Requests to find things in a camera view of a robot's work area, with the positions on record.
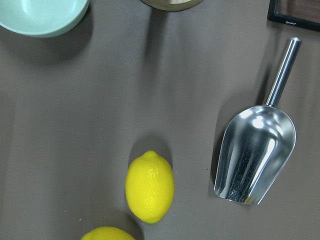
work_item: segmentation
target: lemon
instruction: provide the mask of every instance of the lemon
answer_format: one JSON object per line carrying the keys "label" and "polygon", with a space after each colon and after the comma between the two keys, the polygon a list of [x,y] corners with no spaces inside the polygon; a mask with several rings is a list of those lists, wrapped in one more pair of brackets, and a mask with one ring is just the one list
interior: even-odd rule
{"label": "lemon", "polygon": [[125,196],[130,210],[148,224],[159,222],[169,210],[175,194],[170,164],[155,151],[147,151],[129,166]]}
{"label": "lemon", "polygon": [[135,240],[129,233],[113,227],[102,226],[84,235],[81,240]]}

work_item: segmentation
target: silver scoop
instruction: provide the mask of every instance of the silver scoop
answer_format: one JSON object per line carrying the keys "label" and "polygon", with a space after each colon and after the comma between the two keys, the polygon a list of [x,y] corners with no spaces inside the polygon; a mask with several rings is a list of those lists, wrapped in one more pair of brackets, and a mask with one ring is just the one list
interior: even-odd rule
{"label": "silver scoop", "polygon": [[301,40],[288,39],[275,82],[265,105],[250,107],[227,126],[214,184],[224,199],[259,204],[289,159],[295,143],[293,122],[276,108]]}

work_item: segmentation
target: light green bowl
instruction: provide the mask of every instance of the light green bowl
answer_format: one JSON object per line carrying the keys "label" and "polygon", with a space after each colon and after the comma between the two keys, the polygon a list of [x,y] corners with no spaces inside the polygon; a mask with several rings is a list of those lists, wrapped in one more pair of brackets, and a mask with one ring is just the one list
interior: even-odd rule
{"label": "light green bowl", "polygon": [[36,38],[55,37],[74,28],[90,0],[0,0],[0,25]]}

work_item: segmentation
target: gray tabletop surface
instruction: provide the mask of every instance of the gray tabletop surface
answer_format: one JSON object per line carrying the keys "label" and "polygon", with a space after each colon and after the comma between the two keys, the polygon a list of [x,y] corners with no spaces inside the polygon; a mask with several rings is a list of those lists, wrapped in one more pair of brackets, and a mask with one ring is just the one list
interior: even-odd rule
{"label": "gray tabletop surface", "polygon": [[[92,0],[58,37],[1,27],[0,239],[79,240],[101,226],[136,240],[319,239],[320,33],[267,21],[268,8]],[[294,152],[260,205],[219,198],[224,129],[263,104],[288,37],[303,41],[278,105],[294,122]],[[175,178],[154,225],[125,197],[129,163],[150,149]]]}

